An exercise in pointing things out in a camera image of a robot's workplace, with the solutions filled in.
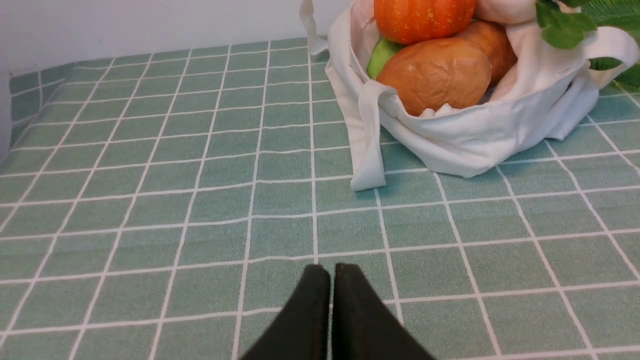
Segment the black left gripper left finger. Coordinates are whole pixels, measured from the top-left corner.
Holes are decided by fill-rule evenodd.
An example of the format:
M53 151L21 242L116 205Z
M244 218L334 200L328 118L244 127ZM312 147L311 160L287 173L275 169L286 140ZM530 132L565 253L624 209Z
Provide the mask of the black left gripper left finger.
M279 312L243 360L326 360L331 278L309 264Z

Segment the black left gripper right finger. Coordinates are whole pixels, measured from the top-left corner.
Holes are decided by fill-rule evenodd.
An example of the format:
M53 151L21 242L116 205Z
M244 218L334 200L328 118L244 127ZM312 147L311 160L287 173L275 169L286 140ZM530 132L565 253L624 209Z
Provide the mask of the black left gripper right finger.
M334 267L332 319L334 360L432 360L434 356L384 305L361 268Z

